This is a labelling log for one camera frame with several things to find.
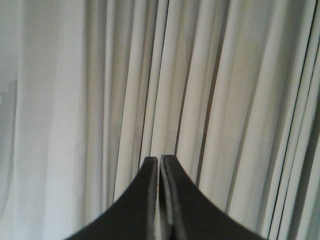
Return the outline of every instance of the black plastic piece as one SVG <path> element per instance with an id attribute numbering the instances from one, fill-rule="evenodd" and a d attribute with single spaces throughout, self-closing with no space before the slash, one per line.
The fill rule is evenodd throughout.
<path id="1" fill-rule="evenodd" d="M 146 157 L 126 191 L 101 216 L 66 240 L 153 240 L 158 160 Z"/>
<path id="2" fill-rule="evenodd" d="M 162 239 L 263 240 L 214 206 L 174 155 L 162 156 L 159 191 Z"/>

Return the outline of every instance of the fabric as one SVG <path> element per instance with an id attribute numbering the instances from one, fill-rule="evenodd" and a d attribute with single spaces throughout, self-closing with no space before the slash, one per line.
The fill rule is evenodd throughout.
<path id="1" fill-rule="evenodd" d="M 318 0 L 0 1 L 0 239 L 56 240 L 146 156 L 271 240 L 318 239 Z"/>

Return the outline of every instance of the drape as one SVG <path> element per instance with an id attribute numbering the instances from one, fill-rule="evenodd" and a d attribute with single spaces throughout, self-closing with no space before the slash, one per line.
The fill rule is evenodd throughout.
<path id="1" fill-rule="evenodd" d="M 144 157 L 231 218 L 320 238 L 318 0 L 0 1 L 0 239 L 57 240 Z"/>

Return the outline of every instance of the white curtain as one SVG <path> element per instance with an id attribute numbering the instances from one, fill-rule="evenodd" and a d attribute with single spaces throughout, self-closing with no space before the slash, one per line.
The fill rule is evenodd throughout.
<path id="1" fill-rule="evenodd" d="M 318 0 L 0 1 L 0 239 L 58 240 L 176 154 L 271 240 L 320 239 Z"/>

